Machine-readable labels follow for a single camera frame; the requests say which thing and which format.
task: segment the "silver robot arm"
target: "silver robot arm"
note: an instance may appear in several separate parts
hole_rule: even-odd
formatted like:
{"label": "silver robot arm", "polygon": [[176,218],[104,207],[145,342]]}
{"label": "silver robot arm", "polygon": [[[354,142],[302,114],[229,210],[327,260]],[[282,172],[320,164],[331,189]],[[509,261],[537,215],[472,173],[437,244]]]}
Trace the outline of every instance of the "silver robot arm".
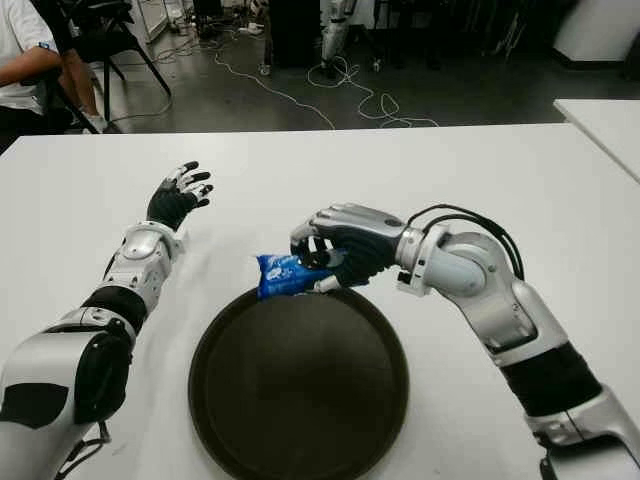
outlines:
{"label": "silver robot arm", "polygon": [[326,68],[344,48],[349,22],[358,0],[331,0],[329,26],[322,38],[322,66]]}
{"label": "silver robot arm", "polygon": [[[182,253],[176,230],[209,203],[209,173],[188,163],[160,185],[84,304],[22,343],[0,378],[0,478],[59,480],[109,439],[136,336]],[[99,425],[100,438],[84,441]]]}
{"label": "silver robot arm", "polygon": [[[442,216],[420,230],[384,212],[335,205],[294,230],[292,252],[306,252],[311,238],[316,248],[326,248],[324,241],[330,240],[347,251],[334,275],[316,283],[318,292],[361,285],[395,264],[402,270],[401,290],[422,296],[433,288],[453,302],[547,449],[540,465],[545,480],[640,479],[640,431],[524,282],[519,253],[505,241],[508,234],[495,222],[457,210],[463,214]],[[479,233],[452,235],[441,225],[442,220],[470,218],[488,227],[500,243]]]}

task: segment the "gray floor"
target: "gray floor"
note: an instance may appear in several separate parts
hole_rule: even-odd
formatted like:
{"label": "gray floor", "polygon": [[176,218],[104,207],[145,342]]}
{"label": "gray floor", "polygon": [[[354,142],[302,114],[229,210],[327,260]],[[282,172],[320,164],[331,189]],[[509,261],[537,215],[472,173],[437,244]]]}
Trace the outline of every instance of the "gray floor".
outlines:
{"label": "gray floor", "polygon": [[[151,55],[183,44],[188,37],[164,33],[151,47]],[[261,39],[238,37],[227,43],[222,58],[239,72],[258,75]],[[349,50],[353,63],[369,62],[363,45]],[[230,74],[214,63],[215,52],[192,49],[176,55],[159,69],[173,91],[173,104],[163,115],[116,122],[123,132],[229,132],[318,130],[328,128],[317,114],[267,93],[253,80]],[[124,54],[119,65],[138,62]],[[160,111],[167,103],[163,91],[143,66],[121,67],[123,83],[112,79],[113,117]],[[313,105],[338,129],[376,128],[380,121],[356,113],[366,94],[352,86],[324,90],[309,85],[304,69],[274,69],[262,78],[271,88]],[[499,58],[480,56],[444,60],[440,71],[428,70],[419,56],[409,56],[406,66],[385,66],[373,73],[363,68],[357,80],[375,90],[392,94],[402,116],[431,117],[442,126],[562,121],[552,102],[555,98],[640,99],[640,83],[626,82],[614,70],[569,71],[555,60],[516,53],[508,64]],[[379,113],[379,100],[365,108]]]}

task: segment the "round tray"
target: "round tray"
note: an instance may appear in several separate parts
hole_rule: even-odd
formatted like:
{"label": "round tray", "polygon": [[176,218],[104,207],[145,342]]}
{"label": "round tray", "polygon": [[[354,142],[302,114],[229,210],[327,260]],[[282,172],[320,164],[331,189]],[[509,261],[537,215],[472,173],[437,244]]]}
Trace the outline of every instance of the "round tray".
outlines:
{"label": "round tray", "polygon": [[409,378],[388,321],[352,290],[258,301],[251,290],[202,337],[191,416],[241,480],[350,480],[398,435]]}

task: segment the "blue snack bag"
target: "blue snack bag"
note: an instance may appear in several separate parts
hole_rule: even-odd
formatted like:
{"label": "blue snack bag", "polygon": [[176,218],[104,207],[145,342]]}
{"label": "blue snack bag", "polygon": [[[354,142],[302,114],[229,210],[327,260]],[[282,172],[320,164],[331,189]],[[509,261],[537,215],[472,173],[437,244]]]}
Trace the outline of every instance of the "blue snack bag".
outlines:
{"label": "blue snack bag", "polygon": [[313,288],[313,284],[331,275],[324,268],[308,268],[298,255],[259,255],[260,284],[258,298],[296,295]]}

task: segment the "white table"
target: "white table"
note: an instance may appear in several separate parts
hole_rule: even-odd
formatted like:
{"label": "white table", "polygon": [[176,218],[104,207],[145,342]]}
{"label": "white table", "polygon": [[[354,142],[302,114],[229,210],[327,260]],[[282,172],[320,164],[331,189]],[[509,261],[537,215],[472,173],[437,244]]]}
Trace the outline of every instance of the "white table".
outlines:
{"label": "white table", "polygon": [[640,100],[556,100],[554,106],[640,183]]}
{"label": "white table", "polygon": [[[0,158],[0,362],[89,295],[160,179],[198,160],[215,173],[214,205],[188,219],[189,254],[139,338],[113,443],[74,480],[229,478],[191,425],[195,344],[256,285],[252,254],[286,252],[294,226],[342,201],[404,218],[447,201],[508,227],[527,279],[640,422],[640,189],[604,157],[569,124],[21,139]],[[396,329],[411,375],[405,426],[366,478],[539,478],[543,451],[457,309],[396,291],[391,272],[361,292]]]}

